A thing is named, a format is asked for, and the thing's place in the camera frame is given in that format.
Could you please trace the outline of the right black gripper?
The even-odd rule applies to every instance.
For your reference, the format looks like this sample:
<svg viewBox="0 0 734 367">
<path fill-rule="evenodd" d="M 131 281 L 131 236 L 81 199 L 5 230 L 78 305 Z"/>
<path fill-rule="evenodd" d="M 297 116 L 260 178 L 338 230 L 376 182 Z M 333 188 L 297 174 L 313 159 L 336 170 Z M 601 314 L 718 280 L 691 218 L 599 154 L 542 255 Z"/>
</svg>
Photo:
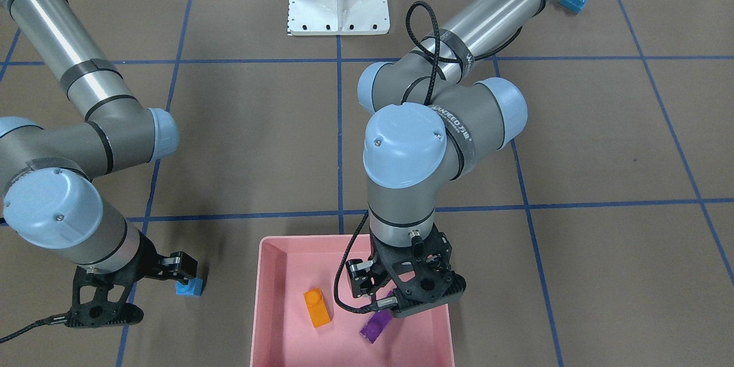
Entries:
<svg viewBox="0 0 734 367">
<path fill-rule="evenodd" d="M 115 288 L 121 288 L 126 293 L 142 278 L 173 280 L 184 285 L 186 280 L 196 278 L 198 262 L 186 252 L 173 252 L 170 256 L 163 257 L 146 236 L 138 234 L 137 238 L 139 243 L 135 255 L 119 270 L 97 274 L 79 268 L 73 280 L 74 291 L 81 293 L 94 288 L 93 293 L 108 293 Z"/>
</svg>

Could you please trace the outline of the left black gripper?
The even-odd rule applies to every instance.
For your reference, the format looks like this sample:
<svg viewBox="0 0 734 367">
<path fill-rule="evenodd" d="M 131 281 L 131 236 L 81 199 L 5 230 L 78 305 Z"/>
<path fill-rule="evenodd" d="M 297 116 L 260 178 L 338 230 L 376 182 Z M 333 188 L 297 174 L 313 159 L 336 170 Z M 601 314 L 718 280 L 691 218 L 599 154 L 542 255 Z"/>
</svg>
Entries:
<svg viewBox="0 0 734 367">
<path fill-rule="evenodd" d="M 454 297 L 452 247 L 432 222 L 414 228 L 370 223 L 370 256 L 347 260 L 354 298 L 377 292 L 393 282 L 397 299 L 450 299 Z"/>
</svg>

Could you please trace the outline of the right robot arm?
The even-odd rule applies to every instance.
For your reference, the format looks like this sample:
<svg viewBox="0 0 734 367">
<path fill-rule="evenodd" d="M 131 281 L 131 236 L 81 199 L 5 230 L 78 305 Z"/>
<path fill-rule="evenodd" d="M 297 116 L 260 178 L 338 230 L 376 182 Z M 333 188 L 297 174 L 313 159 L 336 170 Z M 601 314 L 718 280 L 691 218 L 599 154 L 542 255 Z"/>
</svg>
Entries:
<svg viewBox="0 0 734 367">
<path fill-rule="evenodd" d="M 92 184 L 96 177 L 172 155 L 173 117 L 144 108 L 85 30 L 68 0 L 2 0 L 84 121 L 45 129 L 2 118 L 2 213 L 11 229 L 92 275 L 132 270 L 199 287 L 197 262 L 164 257 Z"/>
</svg>

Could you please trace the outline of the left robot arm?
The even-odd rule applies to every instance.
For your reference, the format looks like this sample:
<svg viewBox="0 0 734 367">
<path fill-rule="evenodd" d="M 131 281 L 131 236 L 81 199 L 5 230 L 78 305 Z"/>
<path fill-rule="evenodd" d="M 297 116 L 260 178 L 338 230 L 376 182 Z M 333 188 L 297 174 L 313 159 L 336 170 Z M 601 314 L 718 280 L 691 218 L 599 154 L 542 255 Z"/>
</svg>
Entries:
<svg viewBox="0 0 734 367">
<path fill-rule="evenodd" d="M 445 25 L 432 22 L 400 60 L 375 63 L 357 84 L 370 112 L 365 129 L 372 252 L 344 260 L 356 298 L 393 282 L 399 299 L 436 303 L 461 294 L 451 247 L 435 226 L 440 188 L 468 174 L 524 129 L 529 110 L 500 77 L 461 85 L 475 64 L 511 43 L 521 28 L 560 0 L 474 0 Z"/>
</svg>

